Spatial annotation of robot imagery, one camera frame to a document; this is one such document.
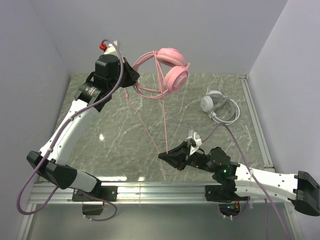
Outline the white headset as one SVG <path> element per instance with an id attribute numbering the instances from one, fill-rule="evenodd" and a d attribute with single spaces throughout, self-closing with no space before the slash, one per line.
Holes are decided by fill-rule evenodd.
<path id="1" fill-rule="evenodd" d="M 230 117 L 219 117 L 218 112 L 226 106 L 229 107 Z M 211 120 L 227 126 L 234 124 L 241 115 L 240 107 L 233 99 L 222 91 L 211 89 L 210 86 L 200 101 L 200 107 Z"/>

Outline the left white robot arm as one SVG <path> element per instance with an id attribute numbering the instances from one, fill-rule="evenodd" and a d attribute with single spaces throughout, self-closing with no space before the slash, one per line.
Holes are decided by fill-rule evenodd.
<path id="1" fill-rule="evenodd" d="M 139 76 L 126 58 L 101 55 L 95 62 L 95 70 L 78 87 L 67 115 L 53 136 L 39 151 L 28 153 L 26 159 L 37 174 L 63 190 L 96 192 L 101 181 L 68 166 L 68 160 L 80 136 L 112 99 L 112 94 L 120 87 L 133 86 Z"/>

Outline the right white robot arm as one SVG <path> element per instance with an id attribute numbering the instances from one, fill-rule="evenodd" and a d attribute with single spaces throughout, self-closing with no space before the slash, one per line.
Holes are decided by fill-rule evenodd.
<path id="1" fill-rule="evenodd" d="M 320 215 L 320 185 L 306 171 L 276 173 L 231 161 L 221 147 L 205 154 L 201 148 L 183 141 L 158 158 L 178 171 L 193 167 L 212 174 L 217 186 L 205 186 L 205 199 L 209 202 L 231 203 L 236 200 L 271 199 L 292 203 L 304 215 Z"/>

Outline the pink headset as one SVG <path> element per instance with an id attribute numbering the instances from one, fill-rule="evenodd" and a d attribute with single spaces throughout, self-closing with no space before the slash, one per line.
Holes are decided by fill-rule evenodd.
<path id="1" fill-rule="evenodd" d="M 158 89 L 144 87 L 139 82 L 133 85 L 134 91 L 142 98 L 149 100 L 160 100 L 162 106 L 162 116 L 164 124 L 165 151 L 169 152 L 167 120 L 165 109 L 165 97 L 178 92 L 189 78 L 190 63 L 176 49 L 163 47 L 153 50 L 140 56 L 133 64 L 133 69 L 137 72 L 139 67 L 145 62 L 154 58 Z"/>

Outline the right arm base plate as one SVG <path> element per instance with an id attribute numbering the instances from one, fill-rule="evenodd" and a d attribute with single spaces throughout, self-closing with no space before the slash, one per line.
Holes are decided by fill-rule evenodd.
<path id="1" fill-rule="evenodd" d="M 246 201 L 249 196 L 239 196 L 236 194 L 235 185 L 205 185 L 204 197 L 208 202 L 231 203 L 236 200 Z"/>

